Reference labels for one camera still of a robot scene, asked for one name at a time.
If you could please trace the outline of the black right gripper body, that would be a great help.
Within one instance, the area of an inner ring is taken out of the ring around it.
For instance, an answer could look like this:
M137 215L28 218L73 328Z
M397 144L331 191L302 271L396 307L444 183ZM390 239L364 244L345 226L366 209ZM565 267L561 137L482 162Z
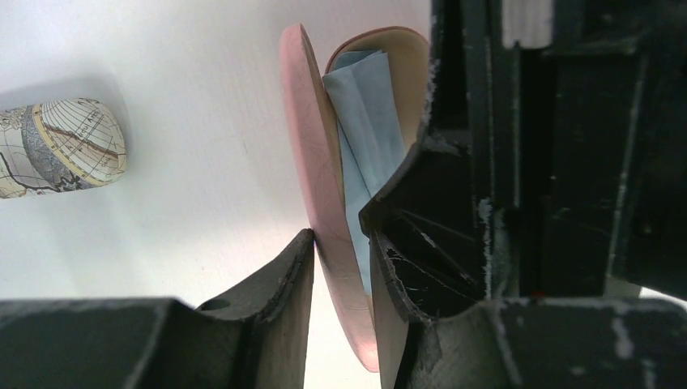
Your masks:
M472 137L485 296L686 296L686 4L554 1L505 49L502 1L432 4L432 124Z

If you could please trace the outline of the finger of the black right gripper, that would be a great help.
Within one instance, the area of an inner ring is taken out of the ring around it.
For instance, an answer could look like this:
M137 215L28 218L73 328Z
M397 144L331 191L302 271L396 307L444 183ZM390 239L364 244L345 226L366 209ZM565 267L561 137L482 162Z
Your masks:
M384 241L399 289L430 317L459 314L485 297L472 193L472 137L422 135L361 213Z

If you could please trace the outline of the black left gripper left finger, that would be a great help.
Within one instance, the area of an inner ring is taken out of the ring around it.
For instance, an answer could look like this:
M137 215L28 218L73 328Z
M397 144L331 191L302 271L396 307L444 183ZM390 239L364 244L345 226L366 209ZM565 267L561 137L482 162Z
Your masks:
M1 304L4 388L301 388L314 233L196 308L174 298Z

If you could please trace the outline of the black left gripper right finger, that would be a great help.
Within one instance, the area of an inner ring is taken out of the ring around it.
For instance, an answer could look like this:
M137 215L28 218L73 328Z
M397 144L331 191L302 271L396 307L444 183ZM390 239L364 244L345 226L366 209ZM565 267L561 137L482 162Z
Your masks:
M646 298L504 298L427 315L374 234L374 318L385 388L683 388L686 312Z

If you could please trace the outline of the light blue cloth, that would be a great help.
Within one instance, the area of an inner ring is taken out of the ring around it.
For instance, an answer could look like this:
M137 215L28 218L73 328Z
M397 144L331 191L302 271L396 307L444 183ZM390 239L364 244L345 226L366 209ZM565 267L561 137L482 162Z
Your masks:
M344 207L366 295L372 294L369 239L359 213L406 155L386 52L352 51L322 77L337 115Z

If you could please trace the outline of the pink glasses case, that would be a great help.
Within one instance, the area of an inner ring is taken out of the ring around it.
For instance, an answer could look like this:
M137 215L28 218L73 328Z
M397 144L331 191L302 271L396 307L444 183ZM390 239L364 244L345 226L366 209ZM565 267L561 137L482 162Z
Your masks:
M279 40L284 110L301 192L331 300L352 351L370 372L379 371L372 297L364 291L344 212L342 142L337 114L322 76L346 53L381 49L390 60L390 81L403 145L416 141L428 79L428 41L401 26L377 28L345 41L319 69L305 28L294 24Z

